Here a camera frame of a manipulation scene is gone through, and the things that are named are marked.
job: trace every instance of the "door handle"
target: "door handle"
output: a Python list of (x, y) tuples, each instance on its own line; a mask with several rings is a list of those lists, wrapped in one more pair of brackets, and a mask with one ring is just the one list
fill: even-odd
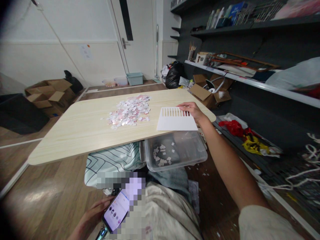
[(129, 42), (126, 42), (126, 41), (124, 40), (124, 38), (122, 38), (121, 40), (122, 40), (123, 49), (127, 49), (126, 43), (129, 43)]

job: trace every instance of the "black storage box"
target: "black storage box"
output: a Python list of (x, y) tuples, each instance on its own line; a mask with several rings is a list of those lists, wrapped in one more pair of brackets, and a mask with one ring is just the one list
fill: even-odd
[(22, 93), (0, 96), (0, 126), (18, 134), (40, 131), (49, 118)]

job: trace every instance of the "striped fabric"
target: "striped fabric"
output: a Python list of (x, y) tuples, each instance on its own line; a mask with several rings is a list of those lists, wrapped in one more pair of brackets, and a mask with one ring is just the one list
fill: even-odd
[(143, 168), (146, 163), (141, 163), (139, 147), (140, 142), (133, 142), (90, 153), (84, 183), (97, 187), (97, 172), (133, 172)]

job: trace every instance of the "sleeve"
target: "sleeve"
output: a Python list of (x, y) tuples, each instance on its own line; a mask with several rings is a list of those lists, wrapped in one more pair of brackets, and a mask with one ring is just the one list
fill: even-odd
[(256, 205), (241, 210), (239, 228), (242, 240), (303, 240), (286, 219), (270, 209)]

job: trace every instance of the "table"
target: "table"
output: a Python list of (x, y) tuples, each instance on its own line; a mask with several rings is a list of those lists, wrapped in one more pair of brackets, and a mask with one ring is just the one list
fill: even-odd
[(157, 131), (160, 110), (162, 107), (175, 107), (182, 102), (195, 102), (211, 122), (216, 120), (216, 116), (208, 108), (184, 89), (141, 94), (152, 97), (149, 101), (150, 121), (137, 121), (136, 126), (125, 125), (117, 130), (112, 130), (106, 121), (109, 113), (117, 109), (120, 101), (138, 96), (137, 93), (79, 101), (71, 105), (60, 117), (30, 154), (28, 163), (46, 164), (170, 133), (172, 131)]

